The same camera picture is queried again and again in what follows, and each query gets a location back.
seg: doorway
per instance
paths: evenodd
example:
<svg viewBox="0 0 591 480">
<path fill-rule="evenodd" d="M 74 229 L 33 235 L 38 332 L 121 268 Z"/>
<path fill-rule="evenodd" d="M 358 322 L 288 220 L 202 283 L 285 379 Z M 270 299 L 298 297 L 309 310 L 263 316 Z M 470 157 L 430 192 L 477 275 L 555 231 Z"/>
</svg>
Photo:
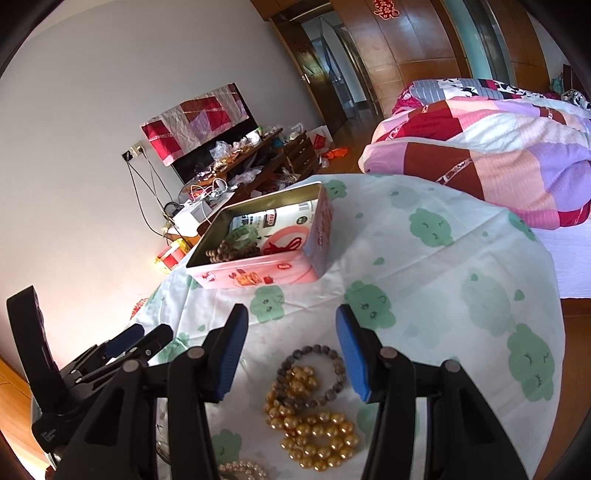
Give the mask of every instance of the doorway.
<svg viewBox="0 0 591 480">
<path fill-rule="evenodd" d="M 338 14 L 322 0 L 305 7 L 296 4 L 271 22 L 330 132 L 361 112 L 381 119 L 369 74 Z"/>
</svg>

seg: door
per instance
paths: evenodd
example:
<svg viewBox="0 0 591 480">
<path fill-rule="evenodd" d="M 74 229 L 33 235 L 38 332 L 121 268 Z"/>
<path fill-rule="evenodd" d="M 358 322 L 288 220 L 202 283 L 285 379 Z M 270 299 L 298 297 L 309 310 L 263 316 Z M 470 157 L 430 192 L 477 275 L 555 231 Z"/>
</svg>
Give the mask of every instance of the door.
<svg viewBox="0 0 591 480">
<path fill-rule="evenodd" d="M 291 54 L 295 66 L 308 87 L 330 133 L 334 134 L 347 121 L 339 97 L 325 71 L 317 51 L 304 28 L 296 22 L 271 20 L 279 38 Z"/>
</svg>

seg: wooden cabinet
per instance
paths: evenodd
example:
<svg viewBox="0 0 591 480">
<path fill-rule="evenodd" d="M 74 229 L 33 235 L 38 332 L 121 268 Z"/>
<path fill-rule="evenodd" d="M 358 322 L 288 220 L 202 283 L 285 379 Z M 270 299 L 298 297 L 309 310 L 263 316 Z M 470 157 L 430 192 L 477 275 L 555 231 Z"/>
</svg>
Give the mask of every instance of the wooden cabinet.
<svg viewBox="0 0 591 480">
<path fill-rule="evenodd" d="M 261 14 L 263 19 L 267 20 L 269 17 L 279 13 L 285 7 L 279 5 L 276 0 L 251 0 L 252 4 Z"/>
</svg>

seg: plastic bag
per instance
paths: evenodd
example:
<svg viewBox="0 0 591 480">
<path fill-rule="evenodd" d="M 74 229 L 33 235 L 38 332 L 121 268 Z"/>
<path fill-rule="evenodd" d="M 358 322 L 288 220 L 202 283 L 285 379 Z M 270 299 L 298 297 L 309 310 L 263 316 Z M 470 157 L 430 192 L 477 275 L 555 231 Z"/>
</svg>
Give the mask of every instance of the plastic bag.
<svg viewBox="0 0 591 480">
<path fill-rule="evenodd" d="M 213 157 L 213 161 L 218 163 L 232 156 L 232 147 L 226 142 L 217 142 L 215 148 L 209 152 Z"/>
<path fill-rule="evenodd" d="M 230 186 L 235 187 L 241 183 L 243 183 L 244 185 L 248 185 L 249 183 L 252 183 L 253 181 L 255 181 L 256 176 L 260 172 L 262 172 L 261 167 L 255 167 L 255 168 L 251 168 L 249 170 L 246 170 L 246 171 L 242 172 L 240 175 L 236 175 L 232 180 L 230 180 Z"/>
<path fill-rule="evenodd" d="M 295 140 L 296 138 L 298 138 L 302 133 L 304 133 L 304 131 L 306 131 L 304 129 L 304 125 L 302 124 L 297 124 L 294 125 L 293 127 L 290 128 L 290 134 L 287 136 L 287 139 L 289 141 L 291 140 Z"/>
</svg>

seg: cabinet drawer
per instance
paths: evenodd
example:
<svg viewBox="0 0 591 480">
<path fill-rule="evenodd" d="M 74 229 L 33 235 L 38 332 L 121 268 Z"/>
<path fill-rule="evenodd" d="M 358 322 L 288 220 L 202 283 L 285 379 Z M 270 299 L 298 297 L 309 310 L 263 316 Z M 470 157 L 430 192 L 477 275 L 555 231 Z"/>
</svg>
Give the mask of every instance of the cabinet drawer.
<svg viewBox="0 0 591 480">
<path fill-rule="evenodd" d="M 286 154 L 288 157 L 293 156 L 295 152 L 302 148 L 306 141 L 309 142 L 310 139 L 308 139 L 308 136 L 305 133 L 303 133 L 295 140 L 292 140 L 287 145 L 285 145 L 283 147 L 283 153 Z"/>
<path fill-rule="evenodd" d="M 298 156 L 294 157 L 294 159 L 291 160 L 291 165 L 293 166 L 295 172 L 299 173 L 299 171 L 304 167 L 304 165 L 306 165 L 312 158 L 317 157 L 316 152 L 314 152 L 314 148 L 310 144 L 306 146 L 303 150 L 301 150 Z"/>
</svg>

